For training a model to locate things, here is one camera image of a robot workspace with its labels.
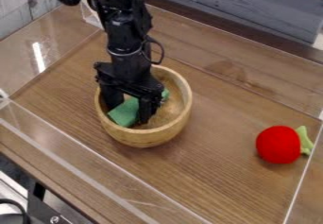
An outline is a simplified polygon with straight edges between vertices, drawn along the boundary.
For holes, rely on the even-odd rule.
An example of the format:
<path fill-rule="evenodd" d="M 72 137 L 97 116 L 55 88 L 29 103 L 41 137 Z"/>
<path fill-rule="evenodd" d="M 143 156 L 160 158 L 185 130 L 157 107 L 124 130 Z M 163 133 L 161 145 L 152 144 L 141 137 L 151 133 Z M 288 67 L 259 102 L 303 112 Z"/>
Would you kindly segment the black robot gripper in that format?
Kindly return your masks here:
<path fill-rule="evenodd" d="M 107 52 L 111 62 L 93 64 L 104 104 L 112 110 L 124 102 L 124 95 L 133 96 L 139 99 L 139 121 L 147 124 L 160 107 L 164 90 L 151 72 L 159 63 L 151 60 L 151 47 L 139 46 L 133 50 L 108 47 Z"/>

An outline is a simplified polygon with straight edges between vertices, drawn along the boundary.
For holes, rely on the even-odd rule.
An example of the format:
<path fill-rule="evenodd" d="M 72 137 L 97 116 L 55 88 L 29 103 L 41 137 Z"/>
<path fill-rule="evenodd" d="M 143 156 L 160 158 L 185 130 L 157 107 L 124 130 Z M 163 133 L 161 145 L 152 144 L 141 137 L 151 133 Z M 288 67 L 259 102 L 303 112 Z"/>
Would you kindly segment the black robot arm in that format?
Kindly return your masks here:
<path fill-rule="evenodd" d="M 104 104 L 116 109 L 125 102 L 124 96 L 137 99 L 135 113 L 141 124 L 149 122 L 161 104 L 164 86 L 152 76 L 156 61 L 151 46 L 156 40 L 149 36 L 152 17 L 144 0 L 85 0 L 97 12 L 107 35 L 109 62 L 96 62 L 96 81 L 100 85 Z M 59 0 L 69 7 L 81 0 Z"/>

